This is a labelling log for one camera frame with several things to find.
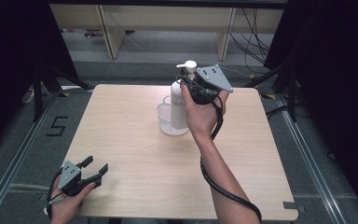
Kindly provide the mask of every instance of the floor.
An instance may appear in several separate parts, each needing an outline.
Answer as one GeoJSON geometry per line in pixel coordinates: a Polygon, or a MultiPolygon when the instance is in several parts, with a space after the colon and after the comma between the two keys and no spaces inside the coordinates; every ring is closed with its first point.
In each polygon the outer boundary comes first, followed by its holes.
{"type": "MultiPolygon", "coordinates": [[[[232,38],[227,49],[227,58],[224,62],[219,62],[213,34],[187,32],[126,32],[126,38],[118,57],[111,60],[108,57],[103,38],[100,36],[86,37],[84,36],[85,32],[84,30],[74,30],[62,33],[74,63],[84,63],[85,66],[90,63],[103,63],[103,66],[112,63],[146,63],[149,65],[168,64],[169,66],[171,64],[175,67],[176,64],[193,60],[202,65],[218,63],[221,67],[230,69],[230,72],[240,74],[244,82],[250,81],[249,70],[246,73],[241,70],[244,65],[249,66],[249,68],[262,66],[262,62],[259,60],[249,56],[249,54],[245,55],[232,38]]],[[[247,45],[245,37],[249,38],[249,35],[234,34],[234,37],[243,46],[248,47],[259,59],[264,59],[264,55],[258,46],[247,45]]],[[[266,46],[269,46],[273,35],[260,35],[259,38],[266,46]]],[[[256,72],[266,71],[268,70],[261,68],[256,72]]],[[[251,73],[251,75],[260,76],[261,74],[251,73]]],[[[278,96],[275,100],[269,99],[270,84],[271,80],[266,84],[260,84],[258,87],[260,92],[265,93],[262,102],[266,111],[271,111],[280,106],[280,104],[284,104],[283,95],[278,96]]],[[[89,98],[89,94],[74,96],[73,99],[79,102],[80,107],[67,109],[70,112],[65,113],[70,113],[80,119],[82,111],[87,105],[84,102],[87,102],[89,98]]],[[[60,109],[65,107],[64,99],[59,98],[54,106],[58,112],[49,113],[60,115],[60,109]]],[[[32,126],[29,117],[33,115],[33,110],[29,109],[29,107],[32,106],[26,105],[21,109],[16,119],[7,127],[7,134],[16,137],[10,138],[12,139],[11,142],[3,143],[8,150],[5,153],[0,152],[0,164],[10,164],[12,159],[17,156],[16,151],[18,146],[21,145],[22,139],[28,137],[27,131],[32,126]]],[[[337,164],[326,156],[328,148],[325,147],[324,141],[318,135],[311,119],[307,118],[306,108],[300,107],[296,110],[296,113],[298,122],[295,124],[287,118],[287,113],[285,112],[277,113],[269,119],[269,124],[274,134],[277,148],[280,150],[282,163],[297,203],[299,219],[293,223],[358,223],[358,200],[351,190],[351,186],[340,172],[337,164]],[[298,136],[296,132],[300,132],[300,136],[303,138],[296,139],[296,135],[298,136]],[[318,183],[318,180],[320,180],[318,178],[320,177],[322,178],[322,183],[318,183]],[[335,207],[334,203],[338,204],[336,210],[329,208],[329,205],[335,207]]],[[[76,127],[68,128],[68,130],[71,133],[68,133],[69,135],[62,139],[62,147],[70,144],[71,136],[75,133],[76,127]]],[[[35,147],[48,147],[46,143],[44,145],[38,144],[38,140],[34,140],[35,147]]],[[[59,148],[52,150],[54,150],[54,154],[59,154],[51,158],[51,162],[55,162],[54,167],[58,167],[62,162],[61,156],[64,155],[64,152],[60,151],[59,148]]],[[[37,151],[30,151],[25,157],[27,160],[23,164],[19,164],[19,174],[12,176],[15,184],[11,185],[6,198],[0,202],[2,203],[0,223],[5,223],[9,220],[12,223],[29,223],[30,220],[40,218],[40,207],[44,204],[48,181],[36,181],[36,179],[46,172],[44,169],[48,169],[47,167],[50,164],[46,164],[41,158],[38,158],[40,155],[37,151]],[[33,185],[33,191],[25,190],[21,185],[23,183],[27,183],[28,187],[33,185]],[[35,207],[30,205],[31,202],[34,202],[33,200],[37,203],[35,207]],[[25,215],[22,211],[24,209],[21,206],[16,206],[16,204],[29,206],[28,210],[25,209],[26,214],[33,219],[24,217],[25,215]]],[[[0,177],[5,172],[7,172],[7,165],[0,165],[0,177]]],[[[83,218],[77,219],[74,223],[85,223],[86,221],[83,218]]],[[[108,220],[92,218],[91,222],[107,223],[108,220]]]]}

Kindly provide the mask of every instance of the white bottle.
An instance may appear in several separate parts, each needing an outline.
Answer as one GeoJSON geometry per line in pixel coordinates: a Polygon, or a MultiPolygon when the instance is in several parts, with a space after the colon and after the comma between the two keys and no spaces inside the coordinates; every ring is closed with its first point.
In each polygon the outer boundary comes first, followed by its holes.
{"type": "Polygon", "coordinates": [[[178,82],[171,85],[171,126],[180,130],[187,128],[187,122],[185,101],[178,82]]]}
{"type": "MultiPolygon", "coordinates": [[[[194,61],[186,61],[185,64],[178,64],[176,67],[185,67],[189,72],[189,77],[194,78],[197,63],[194,61]]],[[[187,128],[185,101],[180,89],[180,80],[174,81],[171,85],[171,126],[174,129],[187,128]]]]}

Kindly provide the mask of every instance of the black cable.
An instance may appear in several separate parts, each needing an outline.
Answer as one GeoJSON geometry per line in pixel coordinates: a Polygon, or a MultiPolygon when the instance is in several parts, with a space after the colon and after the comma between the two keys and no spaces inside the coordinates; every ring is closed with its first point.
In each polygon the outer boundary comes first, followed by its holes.
{"type": "Polygon", "coordinates": [[[241,34],[241,36],[242,36],[242,38],[244,38],[244,39],[246,40],[246,42],[250,42],[251,45],[253,45],[254,47],[258,47],[258,48],[261,48],[261,49],[263,49],[263,50],[269,50],[268,47],[263,47],[263,46],[260,46],[260,45],[257,45],[257,44],[255,44],[255,43],[253,43],[253,42],[250,41],[248,38],[246,38],[245,35],[241,34]]]}
{"type": "MultiPolygon", "coordinates": [[[[259,38],[258,38],[258,33],[254,31],[254,28],[252,27],[251,23],[249,22],[249,19],[248,19],[248,16],[246,15],[246,12],[244,10],[244,8],[242,9],[242,12],[243,12],[243,15],[245,16],[245,19],[248,21],[248,24],[249,24],[249,27],[251,28],[251,31],[253,34],[255,34],[255,38],[257,39],[257,41],[259,43],[261,43],[261,45],[264,45],[264,47],[266,47],[267,49],[269,49],[269,47],[263,43],[263,41],[261,41],[259,38]]],[[[254,8],[254,24],[256,24],[256,21],[255,21],[255,17],[257,16],[257,9],[254,8]]]]}
{"type": "Polygon", "coordinates": [[[262,220],[262,217],[261,217],[261,212],[260,210],[257,208],[257,206],[255,206],[253,203],[251,202],[248,202],[246,200],[244,200],[243,198],[241,197],[238,197],[237,195],[235,194],[232,194],[228,191],[226,191],[225,189],[222,189],[220,186],[218,186],[216,183],[214,183],[212,181],[212,179],[209,177],[208,173],[206,172],[206,169],[205,169],[205,166],[203,165],[202,163],[202,160],[200,161],[200,167],[201,167],[201,171],[202,171],[202,175],[204,176],[206,182],[208,182],[208,184],[214,189],[216,190],[217,192],[219,192],[220,194],[222,194],[223,196],[229,198],[230,200],[236,202],[236,203],[240,203],[250,209],[252,209],[256,214],[257,214],[257,217],[258,217],[258,220],[260,221],[261,223],[261,220],[262,220]]]}
{"type": "Polygon", "coordinates": [[[289,110],[289,106],[288,105],[283,105],[283,106],[280,106],[280,107],[277,107],[269,112],[266,112],[266,115],[267,115],[267,119],[270,119],[272,117],[272,115],[274,115],[275,113],[277,112],[281,112],[281,111],[288,111],[289,110]]]}
{"type": "Polygon", "coordinates": [[[217,136],[217,133],[219,133],[220,131],[220,128],[222,127],[223,125],[223,101],[222,99],[217,96],[217,98],[220,100],[220,105],[222,107],[219,107],[215,102],[214,100],[211,99],[211,97],[209,97],[205,91],[204,91],[204,94],[203,94],[208,100],[209,102],[211,102],[211,104],[214,106],[214,108],[216,109],[216,113],[217,113],[217,124],[216,126],[214,127],[213,129],[213,132],[211,134],[211,137],[212,139],[214,139],[216,136],[217,136]]]}
{"type": "Polygon", "coordinates": [[[258,38],[258,32],[257,32],[257,8],[254,8],[254,34],[255,34],[255,39],[257,40],[258,43],[258,49],[260,50],[261,56],[263,57],[264,60],[266,60],[267,58],[267,54],[266,52],[264,52],[264,50],[261,47],[261,40],[258,38]]]}
{"type": "Polygon", "coordinates": [[[51,199],[51,201],[53,201],[54,199],[58,198],[58,196],[60,196],[60,195],[62,195],[62,194],[63,194],[63,192],[57,194],[56,196],[54,196],[54,197],[51,199]]]}
{"type": "Polygon", "coordinates": [[[235,44],[243,51],[245,52],[245,57],[244,57],[244,60],[245,60],[245,66],[247,69],[249,69],[249,71],[253,72],[253,73],[258,73],[258,74],[265,74],[263,72],[257,72],[255,70],[253,70],[252,68],[249,67],[248,63],[247,63],[247,60],[246,60],[246,56],[247,54],[250,54],[253,58],[255,58],[256,60],[258,60],[259,62],[261,63],[264,63],[264,61],[262,59],[260,59],[257,55],[255,55],[254,53],[252,53],[250,50],[246,49],[244,46],[242,46],[235,38],[232,34],[230,34],[232,39],[234,40],[235,44]]]}

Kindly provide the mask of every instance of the wooden table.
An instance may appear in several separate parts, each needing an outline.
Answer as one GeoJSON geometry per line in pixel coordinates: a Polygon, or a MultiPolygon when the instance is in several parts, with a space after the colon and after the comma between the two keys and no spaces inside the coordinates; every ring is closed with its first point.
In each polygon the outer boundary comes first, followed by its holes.
{"type": "MultiPolygon", "coordinates": [[[[210,187],[200,171],[191,133],[169,136],[158,126],[157,106],[168,86],[99,85],[80,121],[66,160],[92,155],[83,178],[106,163],[103,184],[85,200],[88,217],[216,218],[210,187]]],[[[259,95],[235,89],[215,143],[264,220],[295,220],[282,162],[259,95]]]]}

